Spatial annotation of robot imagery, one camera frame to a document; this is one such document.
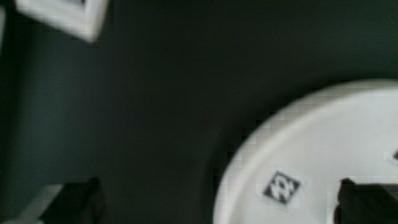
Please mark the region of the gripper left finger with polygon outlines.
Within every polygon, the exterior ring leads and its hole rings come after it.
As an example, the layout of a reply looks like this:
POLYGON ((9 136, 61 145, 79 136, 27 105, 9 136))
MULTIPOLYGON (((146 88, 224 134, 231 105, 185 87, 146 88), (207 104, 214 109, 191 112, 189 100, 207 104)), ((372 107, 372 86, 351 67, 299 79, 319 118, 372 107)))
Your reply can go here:
POLYGON ((102 224, 105 212, 102 181, 47 185, 11 224, 102 224))

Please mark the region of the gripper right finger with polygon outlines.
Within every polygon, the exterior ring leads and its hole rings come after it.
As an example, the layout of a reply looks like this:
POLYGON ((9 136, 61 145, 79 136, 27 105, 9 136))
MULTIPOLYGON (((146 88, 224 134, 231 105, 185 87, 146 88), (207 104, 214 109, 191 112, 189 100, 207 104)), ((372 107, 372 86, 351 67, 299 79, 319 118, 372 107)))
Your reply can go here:
POLYGON ((398 184, 342 180, 335 224, 398 224, 398 184))

